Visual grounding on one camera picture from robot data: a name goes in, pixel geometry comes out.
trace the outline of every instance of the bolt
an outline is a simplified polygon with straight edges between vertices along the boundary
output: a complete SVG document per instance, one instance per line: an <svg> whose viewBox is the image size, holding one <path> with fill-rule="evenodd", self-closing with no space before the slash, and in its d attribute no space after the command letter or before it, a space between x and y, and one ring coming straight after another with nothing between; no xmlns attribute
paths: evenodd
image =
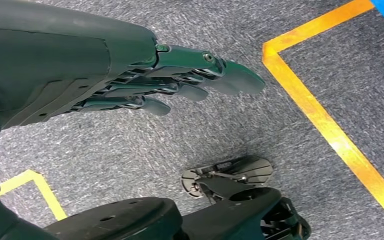
<svg viewBox="0 0 384 240"><path fill-rule="evenodd" d="M155 48L156 48L156 50L157 50L158 52L168 52L168 51L169 51L169 46L164 45L164 44L157 44L157 45L155 46Z"/></svg>
<svg viewBox="0 0 384 240"><path fill-rule="evenodd" d="M194 191L194 192L199 192L200 191L200 186L196 183L194 183L191 187L190 187L190 190L191 191Z"/></svg>
<svg viewBox="0 0 384 240"><path fill-rule="evenodd" d="M205 53L204 54L204 59L207 61L207 62L210 62L210 63L212 63L212 62L214 62L214 57L213 57L213 55L211 54L211 53Z"/></svg>

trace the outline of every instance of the robotic arm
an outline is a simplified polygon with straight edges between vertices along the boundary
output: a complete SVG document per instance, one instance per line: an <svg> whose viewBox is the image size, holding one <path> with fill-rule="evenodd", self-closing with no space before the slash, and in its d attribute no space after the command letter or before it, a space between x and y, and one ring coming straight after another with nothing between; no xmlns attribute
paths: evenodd
<svg viewBox="0 0 384 240"><path fill-rule="evenodd" d="M240 64L204 50L159 44L141 26L0 0L0 130L71 112L126 108L165 115L170 107L151 95L178 94L201 101L208 95L202 87L233 95L258 93L264 86ZM4 239L57 238L0 202Z"/></svg>

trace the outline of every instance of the yellow floor tape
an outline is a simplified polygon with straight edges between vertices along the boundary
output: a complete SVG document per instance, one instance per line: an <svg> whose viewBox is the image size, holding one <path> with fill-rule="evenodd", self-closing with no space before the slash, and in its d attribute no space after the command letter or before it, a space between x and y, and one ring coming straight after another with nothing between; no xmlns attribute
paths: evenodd
<svg viewBox="0 0 384 240"><path fill-rule="evenodd" d="M279 52L365 13L369 0L353 0L263 44L262 62L355 176L384 208L384 178L344 133Z"/></svg>

